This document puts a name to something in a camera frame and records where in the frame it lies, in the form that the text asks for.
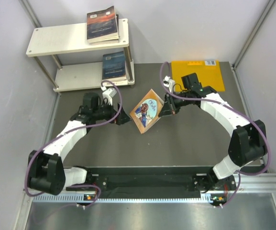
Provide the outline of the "orange illustrated children's book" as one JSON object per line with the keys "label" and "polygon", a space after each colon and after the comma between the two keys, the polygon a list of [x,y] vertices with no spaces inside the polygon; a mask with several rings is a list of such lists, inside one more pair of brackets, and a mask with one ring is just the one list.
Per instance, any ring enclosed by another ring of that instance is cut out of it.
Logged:
{"label": "orange illustrated children's book", "polygon": [[130,116],[141,134],[148,131],[160,119],[159,113],[163,105],[164,101],[160,96],[153,89],[150,89],[130,112]]}

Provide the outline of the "blue hardcover book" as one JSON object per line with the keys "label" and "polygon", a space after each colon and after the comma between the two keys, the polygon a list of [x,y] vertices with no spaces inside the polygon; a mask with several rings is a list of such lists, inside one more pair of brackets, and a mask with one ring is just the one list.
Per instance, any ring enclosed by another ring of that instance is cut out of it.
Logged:
{"label": "blue hardcover book", "polygon": [[102,80],[122,81],[126,79],[125,55],[123,51],[105,54],[102,59]]}

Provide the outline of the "black treehouse paperback book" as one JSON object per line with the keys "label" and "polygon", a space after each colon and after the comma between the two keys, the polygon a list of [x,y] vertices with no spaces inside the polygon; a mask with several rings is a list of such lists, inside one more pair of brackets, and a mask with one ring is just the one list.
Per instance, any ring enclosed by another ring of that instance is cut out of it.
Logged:
{"label": "black treehouse paperback book", "polygon": [[117,43],[119,38],[118,14],[105,15],[88,25],[87,41],[92,45]]}

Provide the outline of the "dark sunset cover book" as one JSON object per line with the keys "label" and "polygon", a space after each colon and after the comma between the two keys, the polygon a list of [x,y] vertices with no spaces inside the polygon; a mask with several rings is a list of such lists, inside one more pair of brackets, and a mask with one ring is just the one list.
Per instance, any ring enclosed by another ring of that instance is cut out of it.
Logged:
{"label": "dark sunset cover book", "polygon": [[88,43],[114,41],[118,39],[118,18],[114,6],[87,14]]}

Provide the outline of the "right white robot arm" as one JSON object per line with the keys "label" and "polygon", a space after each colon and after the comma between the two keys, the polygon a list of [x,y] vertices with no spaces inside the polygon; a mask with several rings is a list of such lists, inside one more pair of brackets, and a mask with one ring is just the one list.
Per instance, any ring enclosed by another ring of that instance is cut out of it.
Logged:
{"label": "right white robot arm", "polygon": [[205,190],[218,190],[234,172],[267,154],[265,125],[261,120],[252,122],[239,114],[211,86],[203,87],[196,73],[181,79],[185,89],[174,92],[175,81],[169,76],[162,78],[167,92],[159,116],[175,115],[181,107],[193,104],[227,131],[231,137],[228,154],[206,174]]}

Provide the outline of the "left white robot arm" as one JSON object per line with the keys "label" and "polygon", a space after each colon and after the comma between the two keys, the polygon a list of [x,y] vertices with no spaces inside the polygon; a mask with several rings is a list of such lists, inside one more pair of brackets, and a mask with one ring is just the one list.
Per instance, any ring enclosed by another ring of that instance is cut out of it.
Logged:
{"label": "left white robot arm", "polygon": [[122,103],[118,103],[117,108],[114,108],[113,97],[118,93],[115,88],[108,88],[103,91],[102,96],[94,92],[84,94],[82,105],[71,116],[61,133],[39,150],[30,153],[25,189],[58,195],[64,189],[88,190],[93,186],[95,179],[88,168],[64,168],[63,161],[77,142],[93,127],[130,122],[131,119],[124,112]]}

